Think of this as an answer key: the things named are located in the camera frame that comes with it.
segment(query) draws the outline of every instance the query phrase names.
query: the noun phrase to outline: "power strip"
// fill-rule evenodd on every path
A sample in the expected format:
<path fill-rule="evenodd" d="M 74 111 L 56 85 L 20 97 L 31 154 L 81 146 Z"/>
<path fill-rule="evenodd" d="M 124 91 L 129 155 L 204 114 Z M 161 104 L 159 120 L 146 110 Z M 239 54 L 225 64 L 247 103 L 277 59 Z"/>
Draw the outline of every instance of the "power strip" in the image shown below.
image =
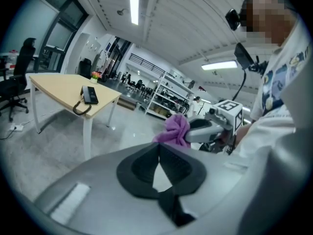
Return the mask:
<path fill-rule="evenodd" d="M 15 125 L 14 123 L 12 123 L 12 125 L 11 125 L 9 131 L 18 131 L 18 132 L 21 132 L 21 131 L 23 131 L 23 128 L 24 128 L 24 126 L 21 125 L 21 124 L 20 124 L 20 125 Z"/>

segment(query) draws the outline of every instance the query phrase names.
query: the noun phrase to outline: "small flower pot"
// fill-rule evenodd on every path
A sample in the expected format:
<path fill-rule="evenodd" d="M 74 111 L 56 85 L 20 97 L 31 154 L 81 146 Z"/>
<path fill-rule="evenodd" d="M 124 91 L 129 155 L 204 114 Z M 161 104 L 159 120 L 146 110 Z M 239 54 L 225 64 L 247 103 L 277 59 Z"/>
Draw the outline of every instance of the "small flower pot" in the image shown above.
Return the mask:
<path fill-rule="evenodd" d="M 96 83 L 98 83 L 98 79 L 91 78 L 91 79 L 90 79 L 90 82 L 93 83 L 93 84 L 96 84 Z"/>

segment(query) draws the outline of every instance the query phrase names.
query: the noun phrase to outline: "purple cloth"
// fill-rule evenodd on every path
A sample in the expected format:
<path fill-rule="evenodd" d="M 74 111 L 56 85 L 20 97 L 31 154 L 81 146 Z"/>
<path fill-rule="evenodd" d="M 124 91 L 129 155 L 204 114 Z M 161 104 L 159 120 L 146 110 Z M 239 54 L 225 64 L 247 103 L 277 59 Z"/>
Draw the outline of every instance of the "purple cloth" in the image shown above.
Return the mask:
<path fill-rule="evenodd" d="M 182 114 L 172 115 L 165 121 L 166 131 L 155 136 L 152 142 L 174 143 L 190 148 L 190 143 L 184 137 L 190 129 L 190 124 Z"/>

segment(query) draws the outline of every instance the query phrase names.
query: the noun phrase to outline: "white table leg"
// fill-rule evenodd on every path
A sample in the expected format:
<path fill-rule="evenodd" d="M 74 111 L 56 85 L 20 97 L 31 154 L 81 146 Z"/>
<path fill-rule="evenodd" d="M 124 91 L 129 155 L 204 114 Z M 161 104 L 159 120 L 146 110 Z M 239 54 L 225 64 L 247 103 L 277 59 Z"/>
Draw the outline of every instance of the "white table leg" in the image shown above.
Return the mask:
<path fill-rule="evenodd" d="M 33 85 L 33 83 L 31 83 L 31 86 L 30 86 L 30 99 L 31 99 L 31 105 L 33 108 L 36 130 L 38 133 L 41 133 L 40 125 L 39 125 L 38 118 L 37 118 L 35 86 Z"/>
<path fill-rule="evenodd" d="M 117 105 L 118 100 L 119 100 L 119 97 L 116 100 L 114 100 L 114 104 L 113 104 L 113 107 L 112 107 L 111 112 L 110 112 L 110 116 L 109 116 L 109 120 L 108 120 L 108 123 L 107 123 L 107 127 L 110 126 L 110 122 L 111 122 L 111 118 L 112 118 L 112 115 L 113 115 L 113 111 L 115 110 L 115 107 Z"/>
<path fill-rule="evenodd" d="M 91 129 L 92 129 L 92 118 L 84 118 L 84 154 L 85 159 L 91 159 Z"/>

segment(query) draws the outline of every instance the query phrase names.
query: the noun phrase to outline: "gray floor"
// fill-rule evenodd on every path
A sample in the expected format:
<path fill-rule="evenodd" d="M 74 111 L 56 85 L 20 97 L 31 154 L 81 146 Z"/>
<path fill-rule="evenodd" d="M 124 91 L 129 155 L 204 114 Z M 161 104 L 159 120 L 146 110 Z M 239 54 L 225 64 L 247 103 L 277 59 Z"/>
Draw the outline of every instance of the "gray floor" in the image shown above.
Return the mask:
<path fill-rule="evenodd" d="M 127 83 L 122 83 L 121 81 L 108 79 L 106 82 L 98 81 L 98 83 L 100 83 L 106 87 L 109 87 L 112 90 L 121 92 L 122 98 L 125 98 L 125 99 L 132 101 L 134 103 L 136 103 L 136 102 L 144 103 L 145 102 L 144 99 L 147 98 L 145 96 L 142 96 L 142 91 L 130 90 L 130 89 L 126 88 L 129 85 Z"/>
<path fill-rule="evenodd" d="M 13 122 L 23 122 L 24 130 L 0 141 L 0 150 L 2 166 L 12 187 L 33 201 L 47 186 L 84 161 L 83 120 L 60 109 L 58 104 L 41 92 L 36 92 L 38 116 L 41 116 L 39 121 L 44 125 L 43 131 L 37 134 L 30 96 L 27 94 L 26 98 L 29 113 L 16 107 L 13 114 Z M 93 120 L 93 157 L 151 142 L 163 130 L 163 120 L 120 106 L 117 106 L 111 127 L 108 128 L 106 122 L 111 108 L 112 104 Z M 6 109 L 0 117 L 0 138 L 9 134 L 10 125 Z"/>

